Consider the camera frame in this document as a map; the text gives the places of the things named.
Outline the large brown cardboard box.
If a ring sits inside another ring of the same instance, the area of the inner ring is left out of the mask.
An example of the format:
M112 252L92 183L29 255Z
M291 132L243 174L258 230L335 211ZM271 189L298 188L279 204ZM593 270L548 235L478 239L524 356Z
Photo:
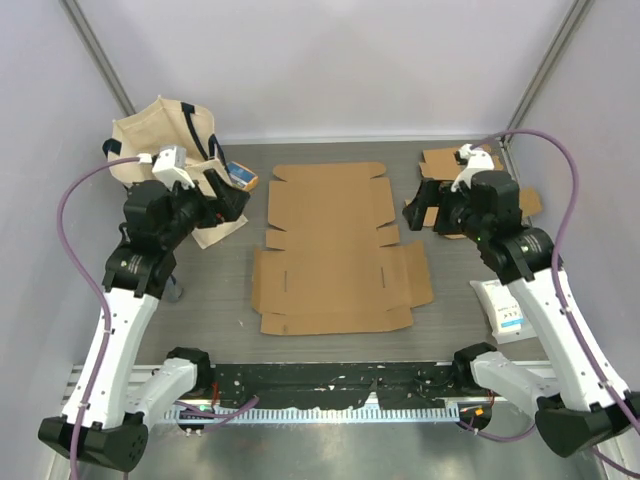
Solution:
M424 245L401 244L380 162L277 165L251 303L274 336L407 328L434 299Z

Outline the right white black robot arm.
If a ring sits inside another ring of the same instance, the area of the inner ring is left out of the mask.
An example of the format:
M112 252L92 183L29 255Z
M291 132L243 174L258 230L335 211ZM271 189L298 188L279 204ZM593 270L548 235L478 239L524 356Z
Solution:
M490 390L529 415L546 445L566 458L639 423L639 395L597 345L560 265L550 236L522 222L520 189L505 171L464 180L422 179L402 214L411 230L437 208L434 230L473 241L518 302L554 370L550 381L506 359L486 343L454 356L451 380L465 395Z

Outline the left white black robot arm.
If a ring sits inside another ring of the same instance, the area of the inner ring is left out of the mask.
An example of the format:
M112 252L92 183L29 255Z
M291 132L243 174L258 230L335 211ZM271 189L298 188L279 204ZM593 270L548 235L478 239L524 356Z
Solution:
M127 474L140 462L149 433L183 395L200 399L213 385L208 353L176 347L159 371L134 392L129 378L144 332L176 267L175 249L197 228L238 220L250 199L210 169L215 195L198 185L146 180L127 190L121 241L91 287L101 311L85 365L62 413L42 420L38 438L70 461Z

